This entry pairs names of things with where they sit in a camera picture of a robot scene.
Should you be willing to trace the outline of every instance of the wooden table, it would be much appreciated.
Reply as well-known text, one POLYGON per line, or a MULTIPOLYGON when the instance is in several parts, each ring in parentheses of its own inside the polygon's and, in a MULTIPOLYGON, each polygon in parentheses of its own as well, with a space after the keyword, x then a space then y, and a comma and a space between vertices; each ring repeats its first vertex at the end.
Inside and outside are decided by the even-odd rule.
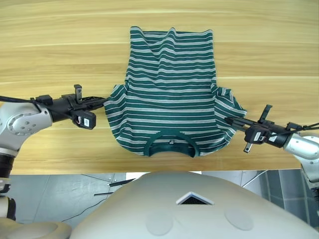
MULTIPOLYGON (((0 95, 54 98, 83 86, 107 97, 124 81, 130 26, 144 30, 213 29, 218 85, 233 90, 257 120, 285 125, 319 119, 317 0, 11 0, 0 1, 0 95)), ((298 168, 292 155, 269 145, 243 152, 244 134, 214 154, 136 156, 115 141, 103 109, 94 130, 70 121, 29 138, 13 174, 156 170, 298 168)))

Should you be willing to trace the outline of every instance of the wire on floor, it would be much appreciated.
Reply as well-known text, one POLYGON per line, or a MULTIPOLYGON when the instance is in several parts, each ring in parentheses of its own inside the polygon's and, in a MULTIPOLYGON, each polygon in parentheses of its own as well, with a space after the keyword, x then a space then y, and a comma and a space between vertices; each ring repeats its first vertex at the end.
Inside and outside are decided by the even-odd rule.
POLYGON ((96 204, 94 204, 94 205, 92 205, 92 206, 90 206, 90 207, 84 209, 81 213, 79 213, 79 214, 77 214, 77 215, 74 215, 74 216, 72 216, 72 217, 70 217, 70 218, 68 218, 68 219, 64 219, 64 220, 62 220, 61 222, 65 222, 65 221, 68 221, 68 220, 70 220, 70 219, 73 219, 73 218, 75 218, 75 217, 78 217, 78 216, 82 215, 86 210, 88 210, 88 209, 90 209, 90 208, 93 208, 93 207, 99 205, 99 204, 100 204, 101 202, 103 202, 104 200, 106 200, 106 198, 105 198, 105 199, 102 199, 100 202, 98 202, 98 203, 96 203, 96 204))
POLYGON ((258 178, 260 175, 266 173, 268 170, 262 171, 261 173, 257 174, 255 177, 253 177, 251 180, 249 180, 247 183, 245 183, 242 187, 246 187, 248 184, 250 184, 251 182, 253 182, 256 178, 258 178))

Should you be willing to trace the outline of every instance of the green striped t-shirt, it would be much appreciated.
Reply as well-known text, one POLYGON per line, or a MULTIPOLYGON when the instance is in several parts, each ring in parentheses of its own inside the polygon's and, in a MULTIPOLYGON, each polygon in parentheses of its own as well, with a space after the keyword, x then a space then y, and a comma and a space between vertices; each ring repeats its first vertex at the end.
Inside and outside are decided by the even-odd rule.
POLYGON ((231 90, 216 85, 212 31, 131 28, 123 85, 105 102, 117 142, 138 155, 175 151, 192 157, 229 144, 236 132, 225 117, 246 111, 231 90))

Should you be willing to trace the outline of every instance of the gray robot arm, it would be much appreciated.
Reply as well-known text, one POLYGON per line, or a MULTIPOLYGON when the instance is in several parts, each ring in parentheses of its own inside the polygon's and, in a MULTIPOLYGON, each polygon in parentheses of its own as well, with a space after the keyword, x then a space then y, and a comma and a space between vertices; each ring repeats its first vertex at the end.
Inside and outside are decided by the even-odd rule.
POLYGON ((299 134, 303 130, 319 129, 315 127, 319 123, 301 126, 290 122, 286 127, 282 127, 266 120, 271 107, 266 105, 257 122, 243 118, 225 120, 234 128, 245 132, 244 140, 247 145, 244 152, 249 153, 253 144, 267 143, 293 154, 302 165, 305 180, 314 193, 314 198, 319 201, 319 135, 299 134))
POLYGON ((82 87, 74 85, 75 93, 52 99, 49 95, 30 100, 0 97, 0 193, 9 190, 9 175, 14 158, 24 141, 53 122, 71 119, 81 128, 93 129, 96 116, 90 112, 103 106, 101 97, 82 98, 82 87))

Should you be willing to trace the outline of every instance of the gray tile floor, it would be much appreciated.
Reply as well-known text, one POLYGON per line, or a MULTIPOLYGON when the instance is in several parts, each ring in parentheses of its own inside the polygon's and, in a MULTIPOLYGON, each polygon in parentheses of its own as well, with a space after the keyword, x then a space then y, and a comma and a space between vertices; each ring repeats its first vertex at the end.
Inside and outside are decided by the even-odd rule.
MULTIPOLYGON (((11 189, 6 194, 17 204, 16 219, 20 223, 60 222, 81 213, 113 192, 109 183, 125 180, 125 173, 87 175, 12 175, 11 189)), ((67 220, 73 228, 94 209, 67 220)))
MULTIPOLYGON (((215 176, 243 186, 254 178, 258 171, 205 171, 204 175, 215 176)), ((20 223, 49 222, 68 219, 95 205, 106 196, 96 193, 113 192, 119 187, 108 185, 123 181, 125 173, 88 174, 88 175, 12 175, 11 190, 6 194, 17 203, 16 218, 20 223)), ((304 185, 298 182, 300 171, 268 171, 245 187, 253 193, 272 201, 282 208, 316 227, 316 211, 306 213, 306 207, 312 205, 312 199, 304 195, 304 185), (290 182, 296 183, 292 190, 290 182)), ((83 214, 65 221, 73 228, 77 226, 98 206, 86 210, 83 214)))

